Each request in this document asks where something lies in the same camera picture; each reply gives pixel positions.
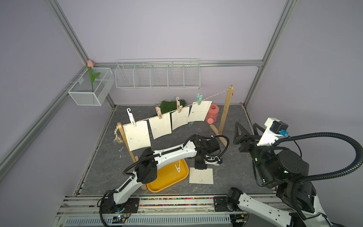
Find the teal clothespin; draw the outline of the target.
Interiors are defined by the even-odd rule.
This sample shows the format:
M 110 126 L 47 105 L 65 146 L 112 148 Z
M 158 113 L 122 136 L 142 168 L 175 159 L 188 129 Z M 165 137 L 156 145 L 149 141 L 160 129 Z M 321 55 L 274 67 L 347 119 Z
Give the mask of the teal clothespin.
M 201 102 L 202 102 L 202 100 L 203 100 L 203 95 L 201 95 L 201 94 L 197 94 L 197 105 L 200 105 L 201 104 Z

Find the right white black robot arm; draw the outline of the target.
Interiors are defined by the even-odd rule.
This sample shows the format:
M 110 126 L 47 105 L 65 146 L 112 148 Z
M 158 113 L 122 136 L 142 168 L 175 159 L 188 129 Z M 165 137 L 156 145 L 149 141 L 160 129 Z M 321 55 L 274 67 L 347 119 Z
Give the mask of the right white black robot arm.
M 324 212 L 313 186 L 314 181 L 334 179 L 356 171 L 363 163 L 363 148 L 359 142 L 343 134 L 315 132 L 290 136 L 287 124 L 269 118 L 264 127 L 253 125 L 253 134 L 235 124 L 233 143 L 240 152 L 248 152 L 256 183 L 261 187 L 276 188 L 276 195 L 290 208 L 284 211 L 271 207 L 238 188 L 232 187 L 225 197 L 215 197 L 217 212 L 246 211 L 277 227 L 333 227 Z M 309 138 L 336 138 L 349 143 L 355 150 L 355 159 L 347 167 L 325 174 L 309 175 L 309 164 L 301 155 L 281 143 Z

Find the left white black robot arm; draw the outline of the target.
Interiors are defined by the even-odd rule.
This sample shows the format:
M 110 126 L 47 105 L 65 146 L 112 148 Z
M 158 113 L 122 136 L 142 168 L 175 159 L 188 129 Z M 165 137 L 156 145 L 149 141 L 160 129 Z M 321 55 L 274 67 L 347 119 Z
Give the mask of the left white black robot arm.
M 106 191 L 98 204 L 99 214 L 121 213 L 129 197 L 143 184 L 157 179 L 157 171 L 182 159 L 194 159 L 194 168 L 207 169 L 208 165 L 222 164 L 222 156 L 229 147 L 225 135 L 190 136 L 183 144 L 163 150 L 145 149 L 141 158 L 123 171 L 128 179 L 118 188 Z

